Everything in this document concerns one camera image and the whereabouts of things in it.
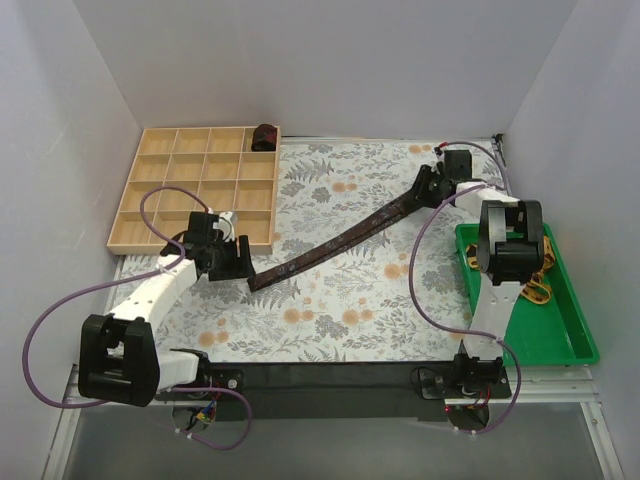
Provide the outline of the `dark brown patterned tie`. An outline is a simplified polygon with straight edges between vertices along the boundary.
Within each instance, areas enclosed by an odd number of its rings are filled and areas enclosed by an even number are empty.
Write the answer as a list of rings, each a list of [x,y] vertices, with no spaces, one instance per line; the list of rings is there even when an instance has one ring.
[[[408,191],[325,243],[247,280],[249,290],[257,292],[320,265],[359,245],[425,206],[425,201]]]

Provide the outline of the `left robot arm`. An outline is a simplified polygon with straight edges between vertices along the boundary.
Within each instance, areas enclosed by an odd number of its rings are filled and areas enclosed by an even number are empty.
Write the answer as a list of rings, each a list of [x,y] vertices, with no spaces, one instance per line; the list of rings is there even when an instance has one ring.
[[[236,233],[236,220],[231,211],[191,213],[186,230],[161,250],[157,274],[109,313],[84,321],[78,373],[82,396],[144,407],[173,387],[193,400],[211,392],[207,354],[193,349],[161,353],[155,334],[200,277],[226,281],[254,275],[249,239]]]

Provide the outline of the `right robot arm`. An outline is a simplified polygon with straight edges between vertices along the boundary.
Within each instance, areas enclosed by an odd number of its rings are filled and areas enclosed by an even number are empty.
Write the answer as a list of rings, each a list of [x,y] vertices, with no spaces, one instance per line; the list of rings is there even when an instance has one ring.
[[[418,196],[441,211],[450,204],[479,220],[476,261],[480,290],[468,330],[443,327],[463,336],[460,351],[427,385],[443,395],[456,390],[475,397],[504,381],[503,353],[514,306],[544,264],[542,207],[472,178],[472,154],[435,148],[437,163],[418,183]]]

